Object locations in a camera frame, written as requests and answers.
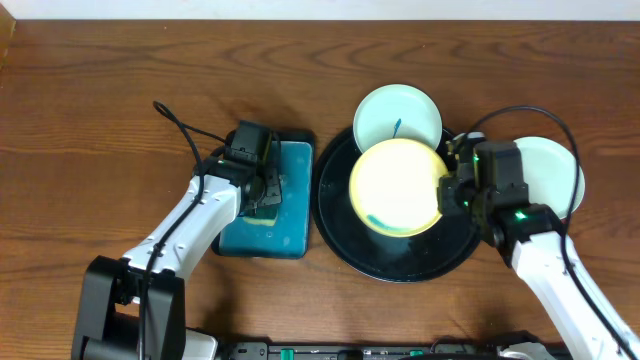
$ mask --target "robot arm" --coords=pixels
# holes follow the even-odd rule
[[[571,239],[569,258],[580,282],[616,331],[640,354],[640,340],[620,318],[580,262]],[[565,270],[560,235],[546,232],[517,242],[511,266],[538,297],[574,359],[628,359]]]
[[[454,139],[449,149],[457,169],[440,179],[441,213],[470,214],[483,240],[533,290],[574,359],[629,359],[566,271],[559,235],[564,225],[548,206],[529,203],[516,144],[489,142],[472,133]],[[593,282],[568,236],[566,242],[580,283],[637,357],[637,336]]]
[[[193,175],[180,202],[138,246],[119,260],[98,256],[85,272],[71,358],[137,359],[138,326],[145,321],[145,356],[153,360],[213,359],[216,340],[186,329],[184,287],[215,237],[239,213],[282,201],[278,164],[267,162],[272,132],[241,122],[231,143],[204,161],[204,190],[197,206],[161,249],[147,289],[144,319],[116,311],[138,303],[153,246],[198,193]]]
[[[199,185],[198,177],[194,176],[189,182],[189,189],[169,216],[140,245],[123,255],[124,259],[129,260],[131,268],[144,271],[153,245],[194,200]],[[171,235],[152,272],[171,271],[185,282],[188,281],[191,272],[211,245],[211,240],[235,220],[240,212],[240,188],[231,184],[230,180],[205,175],[204,186],[200,206],[196,206]]]

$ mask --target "black plate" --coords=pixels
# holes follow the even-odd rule
[[[444,129],[436,152],[452,170],[445,142],[453,134]],[[478,246],[470,238],[471,223],[464,216],[445,216],[429,230],[408,238],[392,238],[369,229],[349,200],[349,176],[361,153],[351,128],[338,135],[322,153],[313,179],[313,217],[329,247],[347,264],[376,279],[418,282],[455,269]]]

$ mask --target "yellow bowl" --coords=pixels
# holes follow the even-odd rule
[[[391,139],[367,150],[349,178],[349,198],[370,229],[386,236],[419,234],[440,220],[437,189],[447,167],[430,147]]]

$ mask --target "green connector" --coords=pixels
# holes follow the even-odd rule
[[[280,350],[280,360],[293,360],[293,349]]]

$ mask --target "wood grain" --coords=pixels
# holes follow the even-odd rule
[[[0,348],[68,358],[82,275],[166,216],[193,165],[151,107],[226,134],[240,118],[308,128],[322,151],[389,83],[426,91],[446,126],[514,104],[566,119],[587,193],[571,231],[616,309],[640,332],[640,24],[562,22],[21,21],[0,84]],[[492,138],[548,136],[505,115]],[[198,137],[203,152],[216,147]],[[224,338],[428,343],[527,329],[560,337],[531,291],[481,245],[428,283],[369,279],[315,227],[299,261],[208,253],[187,323]]]

